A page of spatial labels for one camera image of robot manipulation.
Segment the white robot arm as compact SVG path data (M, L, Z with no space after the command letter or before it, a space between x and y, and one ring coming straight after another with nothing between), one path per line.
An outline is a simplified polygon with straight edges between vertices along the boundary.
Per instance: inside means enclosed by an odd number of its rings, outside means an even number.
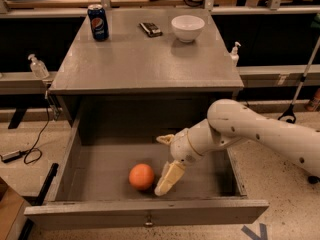
M210 152L226 149L243 139L256 141L285 156L313 176L320 176L320 132L266 118L229 99L214 102L207 117L179 133L159 136L170 147L171 163L164 165L155 194L163 196L182 178L188 166Z

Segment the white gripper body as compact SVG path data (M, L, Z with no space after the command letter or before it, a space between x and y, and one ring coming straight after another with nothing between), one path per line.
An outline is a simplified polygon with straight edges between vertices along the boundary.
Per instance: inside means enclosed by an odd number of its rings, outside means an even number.
M188 128L183 129L174 135L170 144L171 156L184 166L191 166L202 159L190 144L188 133Z

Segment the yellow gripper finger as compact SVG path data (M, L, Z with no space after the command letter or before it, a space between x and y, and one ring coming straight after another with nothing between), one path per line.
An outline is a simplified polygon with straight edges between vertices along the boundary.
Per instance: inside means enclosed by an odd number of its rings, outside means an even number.
M166 162L161 177L156 185L154 193L157 196L167 194L170 189L182 178L185 173L185 166L179 161Z
M161 135L156 138L156 141L160 144L170 145L174 138L174 134Z

